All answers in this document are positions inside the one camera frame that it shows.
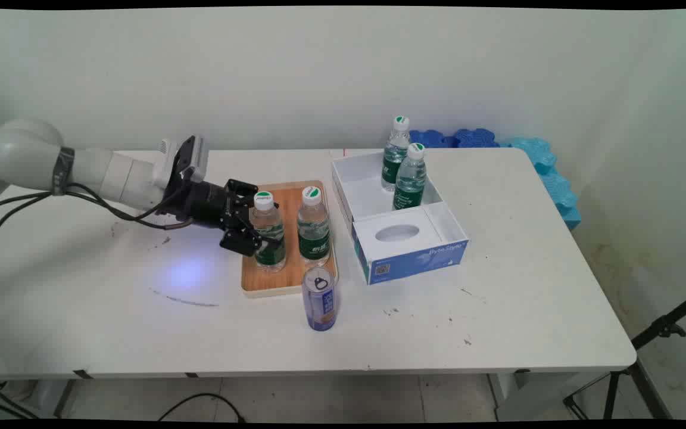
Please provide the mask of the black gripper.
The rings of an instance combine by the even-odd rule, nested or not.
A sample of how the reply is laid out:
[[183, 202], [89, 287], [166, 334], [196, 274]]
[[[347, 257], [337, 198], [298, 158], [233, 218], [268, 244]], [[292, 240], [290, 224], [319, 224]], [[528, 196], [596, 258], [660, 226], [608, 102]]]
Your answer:
[[263, 246], [261, 234], [250, 222], [248, 212], [232, 209], [255, 206], [258, 187], [230, 179], [224, 186], [202, 181], [186, 182], [171, 178], [168, 182], [168, 214], [180, 222], [192, 220], [194, 225], [224, 231], [221, 248], [243, 256], [255, 256]]

